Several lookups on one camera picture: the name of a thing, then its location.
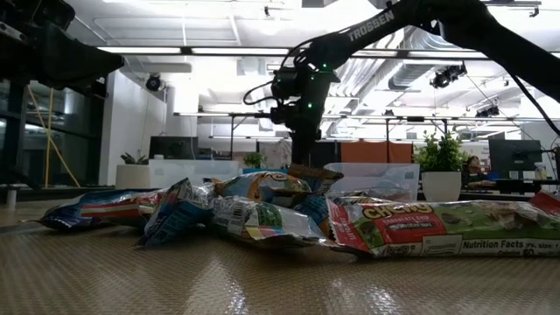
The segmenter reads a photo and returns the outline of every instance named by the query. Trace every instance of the table surface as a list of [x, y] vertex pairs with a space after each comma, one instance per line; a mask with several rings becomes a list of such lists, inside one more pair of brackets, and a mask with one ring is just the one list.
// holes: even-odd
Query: table surface
[[560, 309], [555, 258], [357, 260], [326, 248], [260, 250], [203, 231], [133, 249], [139, 236], [129, 227], [78, 234], [36, 223], [5, 229], [0, 314], [515, 315]]

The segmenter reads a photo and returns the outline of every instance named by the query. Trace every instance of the robotic arm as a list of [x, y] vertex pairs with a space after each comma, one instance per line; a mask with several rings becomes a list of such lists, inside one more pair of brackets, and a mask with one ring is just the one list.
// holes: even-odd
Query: robotic arm
[[[342, 31], [305, 41], [292, 49], [309, 48], [294, 57], [294, 66], [275, 72], [271, 84], [278, 106], [270, 112], [273, 123], [292, 130], [292, 161], [301, 163], [316, 140], [334, 70], [353, 53], [392, 32], [414, 25], [442, 36], [463, 48], [484, 53], [545, 94], [560, 101], [560, 60], [500, 25], [479, 0], [401, 0], [370, 19]], [[291, 97], [296, 101], [285, 103]]]

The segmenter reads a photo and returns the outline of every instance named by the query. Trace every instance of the ceiling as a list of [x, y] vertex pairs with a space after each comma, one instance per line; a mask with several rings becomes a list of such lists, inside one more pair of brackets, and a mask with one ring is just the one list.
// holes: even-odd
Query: ceiling
[[[92, 46], [278, 46], [290, 47], [327, 32], [370, 18], [380, 10], [368, 0], [338, 0], [325, 7], [310, 8], [311, 0], [66, 0], [76, 11], [69, 33]], [[540, 14], [529, 17], [531, 8], [491, 8], [494, 16], [507, 28], [547, 49], [560, 48], [560, 5], [557, 0], [542, 0]], [[267, 16], [264, 7], [269, 7]], [[413, 37], [425, 37], [422, 31], [399, 31], [374, 44], [376, 48], [407, 47]], [[438, 42], [441, 47], [448, 43]], [[277, 65], [279, 58], [251, 59], [241, 57], [128, 57], [128, 69], [145, 78], [148, 72], [162, 65], [177, 71], [165, 76], [173, 85], [181, 76], [194, 78], [199, 90], [199, 106], [205, 111], [235, 112], [242, 104], [246, 91], [271, 79], [267, 65]], [[392, 109], [402, 116], [474, 116], [490, 102], [498, 102], [503, 115], [519, 115], [521, 90], [514, 87], [503, 68], [491, 61], [468, 61], [468, 76], [459, 78], [449, 87], [434, 89], [430, 79], [445, 65], [419, 67], [422, 72], [405, 90], [391, 90], [391, 76], [399, 70], [401, 61], [381, 59], [350, 59], [338, 75], [342, 82], [333, 85], [326, 101], [327, 113], [381, 115]], [[185, 65], [190, 73], [181, 73]], [[267, 88], [257, 95], [268, 95]], [[199, 123], [209, 123], [200, 118]], [[224, 125], [228, 121], [213, 119]], [[258, 124], [255, 119], [246, 124]], [[355, 123], [334, 122], [323, 130], [335, 134], [343, 130], [346, 136], [384, 134], [384, 129]], [[487, 128], [490, 132], [496, 128]], [[393, 132], [410, 132], [410, 127], [397, 126]]]

